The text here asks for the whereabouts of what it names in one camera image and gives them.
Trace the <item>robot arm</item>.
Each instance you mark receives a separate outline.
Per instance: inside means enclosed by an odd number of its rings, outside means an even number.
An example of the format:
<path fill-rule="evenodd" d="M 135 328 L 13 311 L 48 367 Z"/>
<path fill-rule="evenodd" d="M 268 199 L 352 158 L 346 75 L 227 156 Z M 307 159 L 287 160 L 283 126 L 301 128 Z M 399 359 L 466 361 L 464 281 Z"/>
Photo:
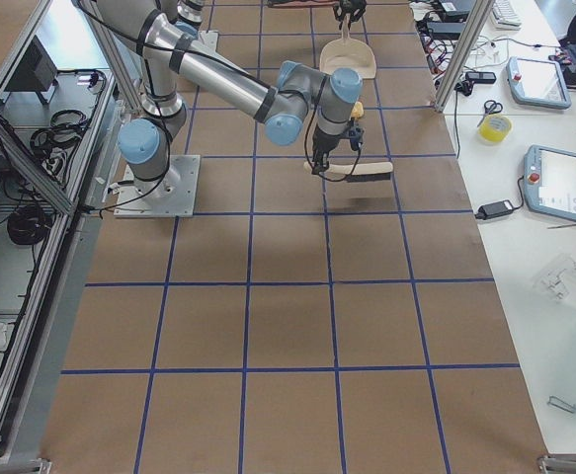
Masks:
<path fill-rule="evenodd" d="M 294 143 L 305 118 L 314 113 L 312 141 L 304 146 L 311 173 L 329 182 L 358 181 L 367 175 L 370 169 L 361 161 L 352 166 L 328 161 L 343 139 L 354 151 L 362 148 L 362 135 L 351 117 L 363 89 L 355 70 L 325 74 L 286 61 L 271 86 L 210 51 L 188 27 L 179 28 L 178 13 L 175 1 L 99 1 L 90 17 L 143 58 L 148 78 L 186 78 L 261 123 L 277 145 Z"/>
<path fill-rule="evenodd" d="M 177 13 L 180 21 L 192 26 L 202 23 L 202 12 L 206 1 L 177 1 Z M 342 1 L 301 1 L 282 0 L 266 1 L 265 4 L 275 9 L 302 9 L 302 8 L 326 8 L 332 9 L 335 21 L 342 26 L 344 23 L 351 25 L 357 22 L 365 13 L 368 3 L 365 0 L 342 0 Z"/>

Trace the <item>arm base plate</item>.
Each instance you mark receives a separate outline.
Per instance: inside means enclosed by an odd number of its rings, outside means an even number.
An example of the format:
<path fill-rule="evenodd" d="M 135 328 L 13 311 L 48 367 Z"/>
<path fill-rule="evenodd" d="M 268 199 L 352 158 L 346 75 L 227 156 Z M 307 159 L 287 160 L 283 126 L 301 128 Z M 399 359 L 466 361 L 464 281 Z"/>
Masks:
<path fill-rule="evenodd" d="M 212 49 L 217 48 L 218 31 L 199 31 L 199 40 Z"/>
<path fill-rule="evenodd" d="M 123 218 L 190 217 L 194 213 L 200 155 L 173 155 L 170 169 L 158 188 L 144 197 L 150 187 L 138 181 L 120 188 L 114 215 Z"/>

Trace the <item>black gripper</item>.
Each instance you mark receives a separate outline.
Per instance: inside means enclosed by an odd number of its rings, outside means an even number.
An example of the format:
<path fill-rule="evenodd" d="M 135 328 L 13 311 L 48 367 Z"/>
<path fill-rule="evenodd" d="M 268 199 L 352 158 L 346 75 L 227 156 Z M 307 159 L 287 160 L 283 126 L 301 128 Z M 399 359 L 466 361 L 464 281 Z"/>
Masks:
<path fill-rule="evenodd" d="M 345 139 L 345 132 L 330 134 L 316 126 L 312 137 L 312 153 L 309 165 L 312 173 L 324 174 L 330 167 L 329 153 L 335 150 L 340 141 Z"/>
<path fill-rule="evenodd" d="M 351 12 L 351 22 L 357 22 L 364 14 L 365 0 L 340 0 L 336 10 L 336 20 L 340 25 L 346 18 L 346 12 Z"/>

